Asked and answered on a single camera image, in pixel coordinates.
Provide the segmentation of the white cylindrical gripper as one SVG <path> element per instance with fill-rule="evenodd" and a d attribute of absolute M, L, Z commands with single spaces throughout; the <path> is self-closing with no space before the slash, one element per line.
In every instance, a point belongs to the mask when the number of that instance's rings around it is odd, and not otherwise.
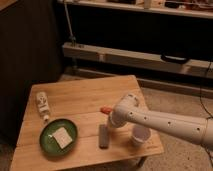
<path fill-rule="evenodd" d="M 117 117 L 113 112 L 108 116 L 107 125 L 109 128 L 121 128 L 126 124 L 126 121 Z"/>

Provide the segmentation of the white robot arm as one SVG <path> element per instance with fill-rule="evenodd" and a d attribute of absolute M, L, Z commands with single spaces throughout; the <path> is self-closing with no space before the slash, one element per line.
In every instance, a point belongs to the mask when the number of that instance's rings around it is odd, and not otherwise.
<path fill-rule="evenodd" d="M 157 112 L 139 107 L 135 94 L 125 94 L 109 114 L 114 128 L 127 122 L 143 125 L 213 151 L 213 119 Z"/>

